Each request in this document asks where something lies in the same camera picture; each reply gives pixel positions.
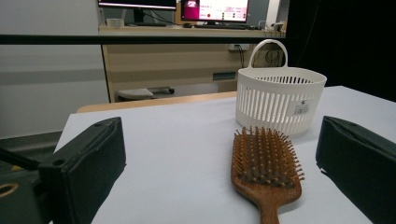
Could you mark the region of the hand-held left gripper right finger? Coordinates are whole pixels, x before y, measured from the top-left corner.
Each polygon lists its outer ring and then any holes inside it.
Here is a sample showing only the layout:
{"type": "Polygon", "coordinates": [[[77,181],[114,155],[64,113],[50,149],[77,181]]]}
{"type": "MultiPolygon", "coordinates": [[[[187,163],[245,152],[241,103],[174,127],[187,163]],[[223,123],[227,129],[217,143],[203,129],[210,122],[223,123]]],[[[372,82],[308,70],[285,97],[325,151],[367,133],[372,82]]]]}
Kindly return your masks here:
{"type": "Polygon", "coordinates": [[[396,224],[396,144],[356,123],[325,116],[317,166],[374,224],[396,224]]]}

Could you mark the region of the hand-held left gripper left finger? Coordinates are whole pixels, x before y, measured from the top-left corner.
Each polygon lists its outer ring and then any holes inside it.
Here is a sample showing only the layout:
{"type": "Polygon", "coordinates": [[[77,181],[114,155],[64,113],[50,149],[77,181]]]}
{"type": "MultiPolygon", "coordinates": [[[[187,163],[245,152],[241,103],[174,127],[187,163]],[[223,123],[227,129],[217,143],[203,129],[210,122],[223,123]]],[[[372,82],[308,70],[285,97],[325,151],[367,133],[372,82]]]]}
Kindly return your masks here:
{"type": "Polygon", "coordinates": [[[98,121],[38,165],[54,224],[91,224],[126,166],[121,118],[98,121]]]}

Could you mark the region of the wooden paddle hairbrush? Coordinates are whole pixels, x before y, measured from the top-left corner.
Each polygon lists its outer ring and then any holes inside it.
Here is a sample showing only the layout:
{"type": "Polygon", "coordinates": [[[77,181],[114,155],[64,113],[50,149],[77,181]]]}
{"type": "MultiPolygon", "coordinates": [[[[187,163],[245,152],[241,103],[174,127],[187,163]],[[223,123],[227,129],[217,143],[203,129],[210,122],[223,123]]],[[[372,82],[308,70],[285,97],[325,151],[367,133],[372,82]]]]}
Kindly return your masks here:
{"type": "Polygon", "coordinates": [[[280,131],[245,127],[234,134],[231,182],[260,210],[260,224],[279,224],[278,209],[302,195],[304,173],[280,131]]]}

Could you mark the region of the white slotted plastic basket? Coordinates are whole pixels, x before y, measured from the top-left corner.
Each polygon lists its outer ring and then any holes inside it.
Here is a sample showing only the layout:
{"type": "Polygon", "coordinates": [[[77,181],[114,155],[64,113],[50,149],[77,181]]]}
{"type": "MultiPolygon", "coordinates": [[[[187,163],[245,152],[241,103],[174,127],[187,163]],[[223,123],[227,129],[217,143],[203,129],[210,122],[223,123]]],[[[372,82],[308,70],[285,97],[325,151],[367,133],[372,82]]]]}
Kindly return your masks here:
{"type": "Polygon", "coordinates": [[[299,67],[255,68],[238,71],[236,121],[245,127],[263,127],[288,136],[311,126],[327,78],[299,67]]]}

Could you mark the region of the grey office chair seat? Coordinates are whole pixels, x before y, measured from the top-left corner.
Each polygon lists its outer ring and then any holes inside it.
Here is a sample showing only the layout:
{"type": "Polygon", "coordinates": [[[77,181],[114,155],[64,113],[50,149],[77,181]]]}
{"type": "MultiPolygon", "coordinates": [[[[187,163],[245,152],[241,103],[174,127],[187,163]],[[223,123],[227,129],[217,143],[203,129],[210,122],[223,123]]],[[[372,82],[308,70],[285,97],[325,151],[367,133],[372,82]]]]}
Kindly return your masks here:
{"type": "Polygon", "coordinates": [[[146,100],[154,97],[155,94],[173,94],[175,90],[171,87],[144,88],[133,90],[120,90],[117,95],[128,100],[146,100]]]}

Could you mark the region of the white table sheet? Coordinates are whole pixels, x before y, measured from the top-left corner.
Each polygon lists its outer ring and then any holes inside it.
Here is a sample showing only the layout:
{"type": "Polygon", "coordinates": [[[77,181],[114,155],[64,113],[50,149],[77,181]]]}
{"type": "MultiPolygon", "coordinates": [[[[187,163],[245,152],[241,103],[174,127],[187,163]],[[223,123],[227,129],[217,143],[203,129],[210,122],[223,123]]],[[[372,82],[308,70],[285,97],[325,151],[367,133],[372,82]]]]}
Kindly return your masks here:
{"type": "MultiPolygon", "coordinates": [[[[259,224],[257,207],[232,186],[235,99],[122,109],[69,117],[63,147],[97,121],[119,117],[126,167],[93,224],[259,224]]],[[[279,210],[281,224],[371,224],[316,165],[325,116],[359,124],[396,143],[396,103],[346,87],[328,87],[309,130],[293,138],[303,195],[279,210]]]]}

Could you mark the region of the black curtain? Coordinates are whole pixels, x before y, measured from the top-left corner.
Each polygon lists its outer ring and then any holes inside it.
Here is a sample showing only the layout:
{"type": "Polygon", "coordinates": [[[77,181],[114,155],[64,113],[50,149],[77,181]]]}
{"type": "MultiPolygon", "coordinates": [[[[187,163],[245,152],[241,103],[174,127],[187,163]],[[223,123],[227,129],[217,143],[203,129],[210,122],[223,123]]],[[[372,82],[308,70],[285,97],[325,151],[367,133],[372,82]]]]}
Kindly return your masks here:
{"type": "Polygon", "coordinates": [[[396,102],[396,0],[290,0],[290,64],[396,102]]]}

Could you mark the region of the beige wooden office desk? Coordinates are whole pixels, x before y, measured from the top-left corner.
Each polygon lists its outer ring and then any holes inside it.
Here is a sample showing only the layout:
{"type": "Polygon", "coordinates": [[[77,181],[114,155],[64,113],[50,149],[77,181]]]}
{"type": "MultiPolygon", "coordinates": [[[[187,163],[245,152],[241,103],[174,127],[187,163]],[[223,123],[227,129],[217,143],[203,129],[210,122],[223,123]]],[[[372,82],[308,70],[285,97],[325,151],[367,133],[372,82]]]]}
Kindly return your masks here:
{"type": "Polygon", "coordinates": [[[255,45],[286,34],[179,25],[102,25],[99,36],[114,39],[101,45],[108,97],[114,103],[120,90],[215,83],[218,91],[234,91],[237,70],[249,60],[255,45]],[[249,44],[249,49],[230,51],[230,44],[249,44]]]}

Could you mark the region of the dark computer monitor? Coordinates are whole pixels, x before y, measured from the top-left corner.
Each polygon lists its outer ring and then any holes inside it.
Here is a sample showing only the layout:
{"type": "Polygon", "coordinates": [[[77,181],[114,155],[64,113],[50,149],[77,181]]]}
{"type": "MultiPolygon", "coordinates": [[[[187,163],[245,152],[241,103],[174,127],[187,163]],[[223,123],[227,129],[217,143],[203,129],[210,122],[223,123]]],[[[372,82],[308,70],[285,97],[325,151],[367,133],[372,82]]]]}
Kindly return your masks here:
{"type": "Polygon", "coordinates": [[[100,7],[175,10],[177,8],[177,0],[98,0],[98,5],[100,7]]]}

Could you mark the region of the computer monitor with pink screen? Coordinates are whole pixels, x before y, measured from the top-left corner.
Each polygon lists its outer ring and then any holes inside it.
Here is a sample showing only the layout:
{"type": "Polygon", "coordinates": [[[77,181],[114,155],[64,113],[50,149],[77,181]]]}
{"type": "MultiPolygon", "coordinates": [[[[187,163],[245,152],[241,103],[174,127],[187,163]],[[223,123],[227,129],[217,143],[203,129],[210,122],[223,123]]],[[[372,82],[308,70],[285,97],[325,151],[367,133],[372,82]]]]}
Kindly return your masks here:
{"type": "Polygon", "coordinates": [[[180,0],[183,21],[246,22],[249,0],[180,0]]]}

